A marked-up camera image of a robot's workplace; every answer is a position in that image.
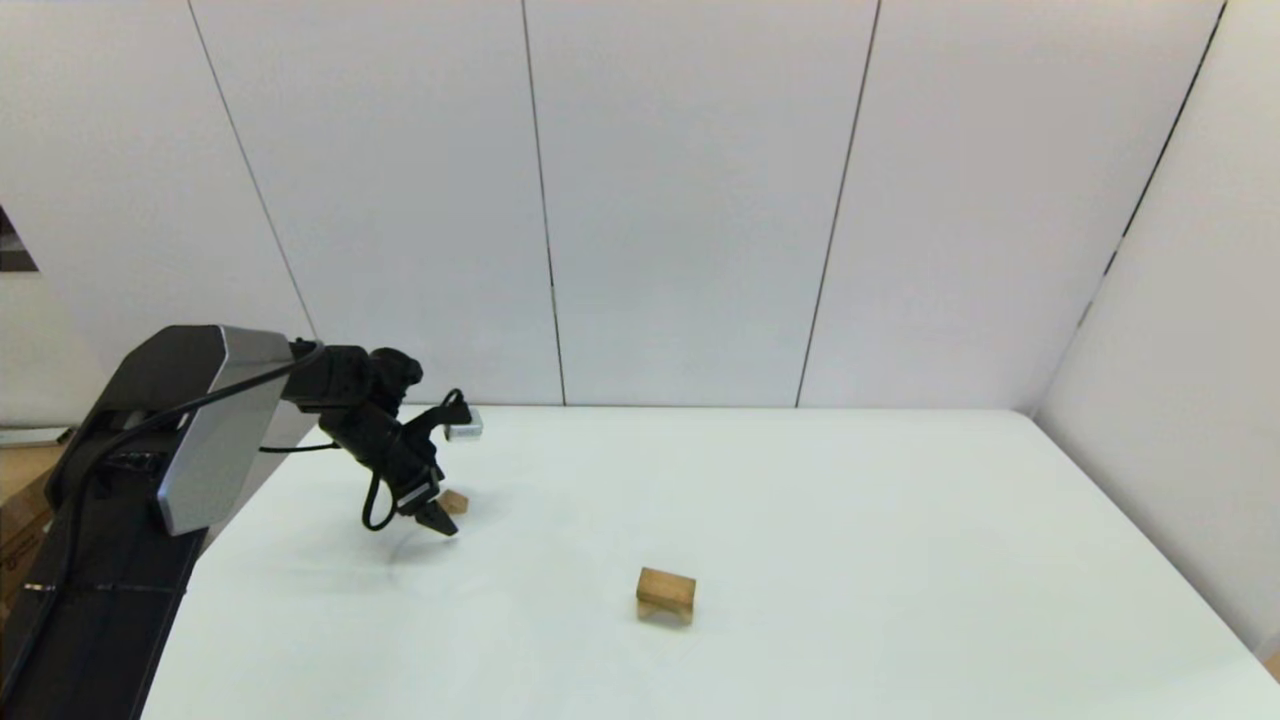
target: table surface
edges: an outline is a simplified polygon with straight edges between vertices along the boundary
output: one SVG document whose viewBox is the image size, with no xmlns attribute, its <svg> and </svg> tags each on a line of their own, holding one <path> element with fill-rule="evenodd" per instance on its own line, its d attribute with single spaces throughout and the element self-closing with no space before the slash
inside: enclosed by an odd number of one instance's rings
<svg viewBox="0 0 1280 720">
<path fill-rule="evenodd" d="M 197 564 L 145 716 L 1280 717 L 1020 415 L 481 413 L 440 446 L 454 538 L 361 528 L 343 452 L 284 462 Z M 698 579 L 692 625 L 636 620 L 641 566 Z"/>
</svg>

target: black cable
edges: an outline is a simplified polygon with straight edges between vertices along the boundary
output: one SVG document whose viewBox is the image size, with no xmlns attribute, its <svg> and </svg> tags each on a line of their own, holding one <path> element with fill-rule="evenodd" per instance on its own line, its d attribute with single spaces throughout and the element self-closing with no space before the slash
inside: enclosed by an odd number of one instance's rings
<svg viewBox="0 0 1280 720">
<path fill-rule="evenodd" d="M 305 445 L 302 447 L 259 447 L 259 452 L 265 452 L 268 455 L 288 455 L 291 452 L 315 452 L 316 450 L 338 450 L 342 447 L 335 442 L 326 445 Z"/>
<path fill-rule="evenodd" d="M 215 389 L 207 395 L 196 397 L 195 400 L 188 400 L 180 405 L 175 405 L 168 410 L 156 413 L 155 415 L 147 418 L 146 420 L 133 425 L 127 430 L 122 430 L 119 434 L 111 439 L 102 443 L 101 447 L 90 456 L 90 460 L 84 464 L 84 470 L 81 473 L 81 484 L 76 488 L 76 496 L 72 498 L 72 515 L 67 521 L 67 550 L 63 552 L 63 560 L 58 569 L 58 579 L 46 589 L 41 592 L 41 607 L 40 615 L 36 616 L 35 626 L 31 633 L 27 634 L 27 639 L 22 648 L 18 651 L 17 660 L 14 661 L 13 670 L 9 676 L 5 678 L 4 688 L 0 689 L 0 706 L 9 702 L 9 696 L 13 694 L 13 688 L 18 684 L 18 676 L 22 674 L 23 667 L 27 665 L 27 660 L 31 657 L 31 651 L 36 646 L 36 641 L 45 629 L 45 623 L 49 620 L 49 614 L 52 611 L 54 605 L 58 602 L 59 593 L 61 588 L 67 585 L 72 574 L 72 565 L 76 561 L 76 551 L 79 544 L 79 529 L 81 521 L 84 515 L 84 498 L 88 496 L 88 487 L 92 483 L 93 470 L 104 461 L 109 455 L 123 447 L 132 439 L 136 439 L 142 433 L 154 430 L 168 423 L 180 419 L 187 413 L 198 410 L 206 405 L 212 405 L 219 400 L 225 400 L 233 395 L 239 395 L 242 392 L 253 389 L 261 384 L 266 384 L 274 379 L 283 378 L 294 370 L 305 368 L 317 360 L 320 355 L 324 354 L 324 343 L 315 341 L 315 347 L 303 355 L 302 357 L 289 363 L 288 365 L 282 365 L 274 370 L 268 370 L 260 375 L 253 375 L 246 380 L 229 384 L 224 388 Z"/>
<path fill-rule="evenodd" d="M 378 486 L 381 480 L 381 473 L 374 470 L 374 477 L 369 479 L 369 493 L 365 495 L 365 511 L 360 514 L 360 523 L 365 525 L 366 530 L 372 530 L 375 533 L 387 525 L 390 525 L 392 520 L 396 519 L 396 497 L 392 496 L 392 509 L 387 511 L 387 518 L 376 525 L 372 521 L 374 501 L 378 500 Z"/>
</svg>

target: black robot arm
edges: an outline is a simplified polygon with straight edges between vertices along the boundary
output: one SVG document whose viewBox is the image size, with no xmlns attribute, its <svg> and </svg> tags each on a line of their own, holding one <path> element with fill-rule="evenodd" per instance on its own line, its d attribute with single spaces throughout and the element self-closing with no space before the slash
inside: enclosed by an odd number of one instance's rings
<svg viewBox="0 0 1280 720">
<path fill-rule="evenodd" d="M 294 357 L 315 348 L 310 342 L 291 345 Z M 457 525 L 438 502 L 444 471 L 435 461 L 431 430 L 439 425 L 468 425 L 471 409 L 461 391 L 413 420 L 401 424 L 396 415 L 404 393 L 422 379 L 422 366 L 398 350 L 365 352 L 355 346 L 330 346 L 316 361 L 293 372 L 282 397 L 303 413 L 320 415 L 320 429 L 372 471 L 362 521 L 381 529 L 396 512 L 420 525 L 452 536 Z M 392 492 L 393 510 L 380 523 L 370 512 L 379 482 Z"/>
<path fill-rule="evenodd" d="M 366 527 L 398 512 L 457 532 L 435 502 L 444 473 L 430 433 L 474 434 L 479 418 L 453 391 L 402 425 L 421 379 L 396 350 L 224 325 L 174 325 L 138 346 L 46 486 L 54 519 L 5 623 L 0 716 L 141 715 L 209 527 L 232 511 L 280 398 L 370 469 Z M 374 525 L 381 480 L 393 512 Z"/>
</svg>

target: white wall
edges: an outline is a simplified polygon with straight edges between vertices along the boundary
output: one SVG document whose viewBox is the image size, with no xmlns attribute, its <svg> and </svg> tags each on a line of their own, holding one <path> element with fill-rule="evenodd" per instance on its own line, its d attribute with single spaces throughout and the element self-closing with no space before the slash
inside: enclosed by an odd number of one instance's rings
<svg viewBox="0 0 1280 720">
<path fill-rule="evenodd" d="M 1038 414 L 1260 656 L 1280 650 L 1280 3 L 1233 0 Z"/>
<path fill-rule="evenodd" d="M 886 0 L 801 405 L 1034 407 L 1220 6 Z"/>
<path fill-rule="evenodd" d="M 561 404 L 521 1 L 193 8 L 316 332 Z"/>
<path fill-rule="evenodd" d="M 78 425 L 106 377 L 40 273 L 0 273 L 0 427 Z"/>
<path fill-rule="evenodd" d="M 873 0 L 530 0 L 570 404 L 795 404 Z"/>
<path fill-rule="evenodd" d="M 104 368 L 168 324 L 312 336 L 183 3 L 0 4 L 0 204 Z"/>
</svg>

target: wooden block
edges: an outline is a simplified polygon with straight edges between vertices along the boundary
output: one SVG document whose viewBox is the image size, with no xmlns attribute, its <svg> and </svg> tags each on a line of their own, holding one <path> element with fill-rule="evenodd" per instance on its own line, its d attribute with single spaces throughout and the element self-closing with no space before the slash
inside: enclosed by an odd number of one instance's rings
<svg viewBox="0 0 1280 720">
<path fill-rule="evenodd" d="M 696 588 L 698 580 L 692 578 L 641 568 L 636 584 L 636 618 L 644 619 L 662 610 L 675 614 L 685 624 L 692 623 Z"/>
<path fill-rule="evenodd" d="M 436 498 L 436 502 L 439 502 L 440 509 L 449 515 L 462 515 L 467 511 L 467 505 L 470 503 L 467 496 L 460 492 L 453 492 L 452 489 L 442 492 L 440 497 Z"/>
<path fill-rule="evenodd" d="M 1275 653 L 1271 660 L 1267 660 L 1263 665 L 1266 665 L 1267 670 L 1271 671 L 1271 676 L 1280 683 L 1280 652 Z"/>
</svg>

